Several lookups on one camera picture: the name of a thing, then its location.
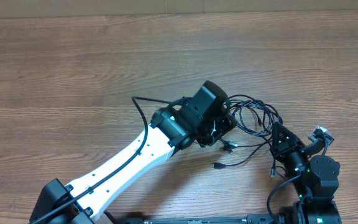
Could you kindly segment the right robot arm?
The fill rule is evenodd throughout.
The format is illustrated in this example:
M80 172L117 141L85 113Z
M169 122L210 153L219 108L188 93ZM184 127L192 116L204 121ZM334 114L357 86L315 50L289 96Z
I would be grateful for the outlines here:
M284 125L272 125L273 158L286 170L287 180L275 187L267 199L267 210L272 223L340 224L342 222L334 193L339 187L340 163L326 155L334 141L331 132L323 126L314 128L309 136L311 144L301 139ZM273 195L292 184L299 200L282 207L274 214L270 208Z

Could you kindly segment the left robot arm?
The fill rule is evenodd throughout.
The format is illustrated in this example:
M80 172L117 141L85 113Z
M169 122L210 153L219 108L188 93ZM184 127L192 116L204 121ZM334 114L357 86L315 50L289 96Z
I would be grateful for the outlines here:
M206 81L192 97L165 102L122 151L90 173L63 185L45 185L30 223L114 223L107 208L153 167L197 143L210 147L235 126L229 97Z

